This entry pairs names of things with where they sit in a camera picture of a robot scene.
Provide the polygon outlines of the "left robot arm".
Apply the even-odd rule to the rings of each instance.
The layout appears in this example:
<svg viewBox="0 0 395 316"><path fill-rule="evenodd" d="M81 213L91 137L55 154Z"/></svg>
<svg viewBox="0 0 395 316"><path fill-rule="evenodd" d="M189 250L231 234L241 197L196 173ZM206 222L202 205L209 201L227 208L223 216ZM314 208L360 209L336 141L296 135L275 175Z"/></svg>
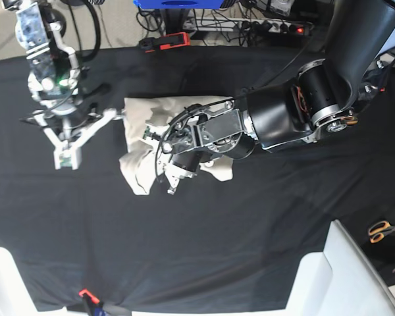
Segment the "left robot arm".
<svg viewBox="0 0 395 316"><path fill-rule="evenodd" d="M159 138L158 181L168 192L194 177L201 163L243 159L256 145L265 151L312 144L358 121L358 114L385 90L391 66L379 66L381 49L395 30L395 1L337 1L325 55L295 77L177 114Z"/></svg>

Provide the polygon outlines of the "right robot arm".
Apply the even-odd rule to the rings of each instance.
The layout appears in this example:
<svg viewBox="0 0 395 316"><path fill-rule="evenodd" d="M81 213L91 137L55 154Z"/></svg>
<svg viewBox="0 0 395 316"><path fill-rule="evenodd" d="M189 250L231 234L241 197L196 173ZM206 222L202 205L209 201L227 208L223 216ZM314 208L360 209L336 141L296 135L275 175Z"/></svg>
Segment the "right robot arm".
<svg viewBox="0 0 395 316"><path fill-rule="evenodd" d="M121 119L120 111L110 108L99 112L86 100L111 89L101 84L87 92L82 86L89 68L86 64L101 49L101 28L93 1L83 1L95 33L93 49L84 55L64 42L65 17L49 1L3 1L2 7L16 15L15 36L26 52L29 64L28 89L41 109L22 117L21 122L41 128L59 147L81 147L112 120Z"/></svg>

